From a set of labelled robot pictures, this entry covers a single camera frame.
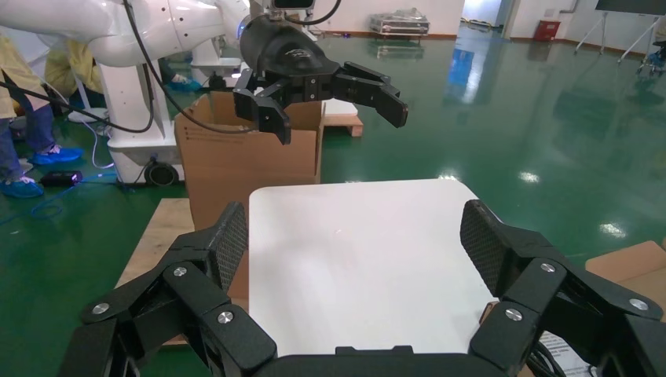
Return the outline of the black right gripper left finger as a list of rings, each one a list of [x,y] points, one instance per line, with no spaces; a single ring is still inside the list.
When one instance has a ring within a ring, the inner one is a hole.
[[[61,376],[137,376],[181,336],[213,376],[252,376],[276,343],[229,297],[248,248],[243,205],[232,202],[207,229],[180,235],[155,267],[85,306]]]

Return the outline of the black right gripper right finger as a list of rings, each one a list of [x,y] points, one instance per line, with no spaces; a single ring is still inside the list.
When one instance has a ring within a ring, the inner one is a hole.
[[[497,304],[469,352],[516,376],[544,332],[563,339],[600,376],[665,373],[663,310],[653,300],[572,265],[544,236],[465,203],[460,242]]]

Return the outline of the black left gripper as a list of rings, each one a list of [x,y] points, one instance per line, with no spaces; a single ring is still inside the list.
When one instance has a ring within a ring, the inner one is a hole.
[[[352,62],[340,66],[295,27],[257,16],[239,42],[248,68],[232,91],[236,116],[259,132],[275,134],[282,145],[291,143],[285,109],[292,103],[335,98],[374,108],[395,128],[407,122],[408,105],[389,76]]]

